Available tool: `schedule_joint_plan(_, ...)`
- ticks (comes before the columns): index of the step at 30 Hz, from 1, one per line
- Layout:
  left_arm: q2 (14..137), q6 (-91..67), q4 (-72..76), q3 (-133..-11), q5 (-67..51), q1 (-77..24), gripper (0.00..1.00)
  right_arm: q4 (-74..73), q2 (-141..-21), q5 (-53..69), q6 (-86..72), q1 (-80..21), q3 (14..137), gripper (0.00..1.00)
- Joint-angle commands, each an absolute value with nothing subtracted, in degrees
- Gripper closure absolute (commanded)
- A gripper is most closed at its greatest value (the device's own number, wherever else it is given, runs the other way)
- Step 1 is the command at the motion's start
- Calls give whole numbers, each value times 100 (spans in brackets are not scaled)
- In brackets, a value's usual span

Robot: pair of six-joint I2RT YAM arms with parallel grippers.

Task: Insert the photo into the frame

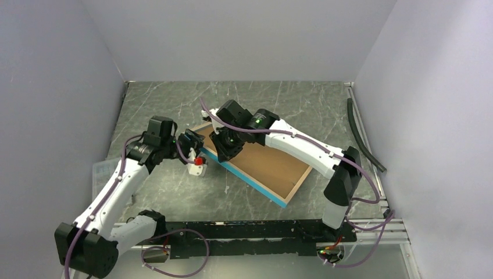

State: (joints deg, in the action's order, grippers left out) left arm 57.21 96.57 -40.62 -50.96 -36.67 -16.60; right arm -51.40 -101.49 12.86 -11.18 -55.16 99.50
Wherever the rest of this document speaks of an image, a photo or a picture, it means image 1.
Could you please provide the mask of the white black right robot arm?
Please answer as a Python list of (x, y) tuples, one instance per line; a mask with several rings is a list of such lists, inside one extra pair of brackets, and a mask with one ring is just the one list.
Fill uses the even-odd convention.
[(323, 194), (328, 203), (321, 218), (320, 235), (326, 241), (334, 241), (342, 234), (342, 224), (362, 178), (358, 150), (325, 144), (267, 109), (251, 113), (232, 99), (218, 109), (201, 106), (202, 118), (213, 125), (209, 137), (220, 162), (236, 157), (246, 143), (259, 144), (285, 152), (327, 178)]

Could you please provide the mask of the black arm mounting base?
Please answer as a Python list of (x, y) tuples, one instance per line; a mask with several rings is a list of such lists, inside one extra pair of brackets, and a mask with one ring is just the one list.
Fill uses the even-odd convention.
[(170, 221), (170, 236), (144, 240), (135, 248), (154, 245), (169, 249), (172, 259), (198, 256), (280, 255), (316, 256), (335, 244), (354, 243), (347, 223), (332, 229), (320, 219), (255, 221)]

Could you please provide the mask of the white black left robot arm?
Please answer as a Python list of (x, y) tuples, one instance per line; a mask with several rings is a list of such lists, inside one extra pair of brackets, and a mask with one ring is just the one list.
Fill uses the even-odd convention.
[(55, 242), (65, 278), (70, 278), (72, 270), (105, 278), (119, 256), (134, 245), (146, 240), (159, 244), (167, 238), (166, 218), (155, 210), (141, 211), (121, 227), (114, 224), (133, 193), (163, 160), (195, 165), (205, 137), (189, 129), (176, 131), (173, 119), (152, 117), (147, 130), (125, 141), (116, 170), (89, 207), (74, 222), (60, 223)]

